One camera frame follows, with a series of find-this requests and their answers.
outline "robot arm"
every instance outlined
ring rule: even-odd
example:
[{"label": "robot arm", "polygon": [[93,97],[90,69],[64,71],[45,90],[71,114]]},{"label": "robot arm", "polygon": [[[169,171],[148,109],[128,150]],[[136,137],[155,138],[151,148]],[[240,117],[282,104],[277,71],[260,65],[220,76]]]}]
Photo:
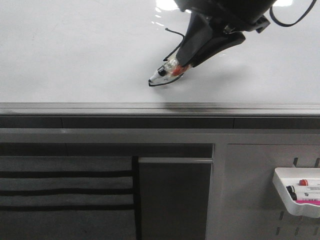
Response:
[{"label": "robot arm", "polygon": [[175,0],[192,10],[186,35],[175,55],[150,78],[151,87],[180,78],[213,55],[245,41],[243,31],[261,33],[270,22],[264,13],[276,0]]}]

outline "metal frame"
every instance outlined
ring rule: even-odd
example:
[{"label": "metal frame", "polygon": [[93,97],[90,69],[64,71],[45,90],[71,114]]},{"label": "metal frame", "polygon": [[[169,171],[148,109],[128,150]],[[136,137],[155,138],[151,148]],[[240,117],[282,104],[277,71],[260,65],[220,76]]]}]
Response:
[{"label": "metal frame", "polygon": [[[213,240],[219,239],[221,222],[217,216],[222,214],[220,206],[228,145],[320,145],[320,130],[1,128],[0,142],[212,144],[214,150],[211,183],[214,184],[210,184],[206,239]],[[154,159],[142,159],[142,161],[154,161]]]},{"label": "metal frame", "polygon": [[317,117],[320,104],[211,102],[43,103],[2,102],[2,116],[261,116]]},{"label": "metal frame", "polygon": [[141,164],[212,164],[212,158],[198,157],[141,157]]}]

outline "black marker cap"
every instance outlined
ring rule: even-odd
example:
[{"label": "black marker cap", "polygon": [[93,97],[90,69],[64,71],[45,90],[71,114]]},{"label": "black marker cap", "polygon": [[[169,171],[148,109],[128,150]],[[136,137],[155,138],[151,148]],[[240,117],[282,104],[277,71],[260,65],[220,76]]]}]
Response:
[{"label": "black marker cap", "polygon": [[161,76],[161,77],[164,77],[165,75],[167,75],[167,71],[165,70],[165,68],[163,66],[161,66],[159,69],[158,69],[158,74]]},{"label": "black marker cap", "polygon": [[293,186],[287,186],[286,189],[288,190],[289,193],[294,193],[295,189],[293,188]]},{"label": "black marker cap", "polygon": [[294,192],[289,192],[292,200],[296,201],[297,200],[297,195]]}]

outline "white table surface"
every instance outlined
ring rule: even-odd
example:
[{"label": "white table surface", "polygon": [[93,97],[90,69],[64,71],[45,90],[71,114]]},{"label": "white table surface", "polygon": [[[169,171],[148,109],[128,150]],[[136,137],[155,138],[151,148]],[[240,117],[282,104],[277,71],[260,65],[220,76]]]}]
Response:
[{"label": "white table surface", "polygon": [[[165,28],[185,33],[189,23],[189,13],[163,10],[168,1],[0,0],[0,107],[209,103],[308,106],[320,113],[320,3],[296,26],[246,32],[243,44],[177,82],[149,87],[181,41]],[[310,2],[274,11],[293,22]]]}]

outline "gray fabric panel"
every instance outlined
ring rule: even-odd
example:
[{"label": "gray fabric panel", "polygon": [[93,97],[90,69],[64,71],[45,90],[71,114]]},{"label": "gray fabric panel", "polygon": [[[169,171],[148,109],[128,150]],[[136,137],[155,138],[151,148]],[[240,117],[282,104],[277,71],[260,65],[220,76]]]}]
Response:
[{"label": "gray fabric panel", "polygon": [[133,203],[132,195],[60,194],[0,197],[0,206],[122,205]]},{"label": "gray fabric panel", "polygon": [[[113,172],[131,169],[130,157],[0,157],[0,171],[8,172]],[[132,186],[132,177],[0,178],[2,191],[128,189]],[[127,204],[133,204],[133,195],[0,196],[0,206]],[[1,240],[135,240],[135,234],[133,210],[0,211]]]},{"label": "gray fabric panel", "polygon": [[1,240],[135,240],[126,211],[0,211]]},{"label": "gray fabric panel", "polygon": [[22,191],[61,188],[83,188],[83,189],[131,189],[133,187],[132,177],[108,177],[108,178],[0,178],[0,190]]},{"label": "gray fabric panel", "polygon": [[125,171],[130,157],[0,156],[0,171]]}]

